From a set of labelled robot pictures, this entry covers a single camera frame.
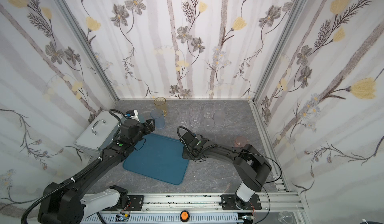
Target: emergency stop button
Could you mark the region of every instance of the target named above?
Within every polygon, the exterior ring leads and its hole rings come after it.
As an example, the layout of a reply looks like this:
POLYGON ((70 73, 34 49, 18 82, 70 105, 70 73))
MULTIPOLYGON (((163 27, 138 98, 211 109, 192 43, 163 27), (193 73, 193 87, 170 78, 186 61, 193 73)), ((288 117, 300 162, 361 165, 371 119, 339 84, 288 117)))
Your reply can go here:
POLYGON ((187 222, 189 220, 189 212, 182 211, 181 214, 180 214, 180 220, 182 222, 187 222))

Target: frosted cup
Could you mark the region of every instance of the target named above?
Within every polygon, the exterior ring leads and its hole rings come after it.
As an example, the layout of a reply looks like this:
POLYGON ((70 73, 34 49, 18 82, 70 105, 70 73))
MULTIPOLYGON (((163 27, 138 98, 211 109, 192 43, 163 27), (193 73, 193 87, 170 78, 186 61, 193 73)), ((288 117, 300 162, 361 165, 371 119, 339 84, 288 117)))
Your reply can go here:
POLYGON ((203 121, 204 130, 210 131, 214 127, 215 121, 212 118, 205 118, 203 121))
POLYGON ((225 119, 225 112, 224 111, 215 111, 214 115, 215 119, 215 124, 217 126, 221 126, 224 122, 225 119))

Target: mounting plate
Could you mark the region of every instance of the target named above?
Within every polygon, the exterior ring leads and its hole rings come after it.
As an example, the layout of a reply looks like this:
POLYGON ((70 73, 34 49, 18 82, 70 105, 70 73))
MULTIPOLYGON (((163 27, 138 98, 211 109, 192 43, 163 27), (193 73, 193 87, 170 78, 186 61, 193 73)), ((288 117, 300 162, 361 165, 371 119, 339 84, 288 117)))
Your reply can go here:
MULTIPOLYGON (((252 210, 251 203, 255 210, 261 210, 262 205, 260 203, 260 198, 259 195, 254 194, 251 199, 249 199, 249 202, 247 202, 247 207, 244 208, 243 210, 252 210)), ((233 198, 232 195, 221 195, 221 203, 220 205, 223 207, 224 211, 233 211, 233 210, 238 210, 235 204, 235 199, 233 198)))

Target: gray countertop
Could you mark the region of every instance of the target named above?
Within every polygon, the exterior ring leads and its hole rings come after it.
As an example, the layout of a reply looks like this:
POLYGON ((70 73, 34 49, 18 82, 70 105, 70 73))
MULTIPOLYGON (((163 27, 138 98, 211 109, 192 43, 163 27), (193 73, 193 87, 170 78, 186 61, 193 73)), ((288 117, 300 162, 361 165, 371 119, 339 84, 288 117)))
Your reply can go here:
MULTIPOLYGON (((199 103, 202 110, 205 104, 213 104, 213 101, 167 101, 166 127, 162 130, 155 130, 154 133, 179 139, 176 133, 176 127, 178 126, 177 108, 180 105, 189 106, 193 102, 199 103)), ((122 112, 136 109, 145 119, 150 119, 150 113, 155 109, 155 106, 152 100, 118 101, 115 109, 122 112)), ((244 136, 249 144, 252 144, 261 154, 265 155, 248 102, 225 101, 225 110, 227 115, 222 126, 215 126, 211 131, 207 132, 204 130, 203 124, 201 124, 195 130, 191 130, 197 134, 202 134, 205 138, 209 138, 217 144, 227 146, 233 146, 237 136, 244 136)), ((272 180, 271 173, 267 180, 272 180)), ((88 192, 99 193, 109 186, 118 185, 126 188, 128 193, 233 193, 240 183, 241 179, 233 165, 214 159, 207 159, 207 161, 201 163, 190 161, 183 182, 177 186, 126 171, 123 169, 122 163, 120 163, 96 182, 88 192)), ((274 183, 265 184, 264 188, 267 192, 276 192, 274 183)))

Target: blue cup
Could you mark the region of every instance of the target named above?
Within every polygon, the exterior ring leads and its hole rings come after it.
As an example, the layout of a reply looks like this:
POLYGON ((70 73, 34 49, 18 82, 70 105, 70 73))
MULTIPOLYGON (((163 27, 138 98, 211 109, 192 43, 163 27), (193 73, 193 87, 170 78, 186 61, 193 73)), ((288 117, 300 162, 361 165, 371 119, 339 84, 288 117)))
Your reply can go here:
POLYGON ((151 111, 151 117, 155 119, 156 129, 163 129, 166 126, 166 121, 164 119, 164 113, 161 109, 155 109, 151 111))

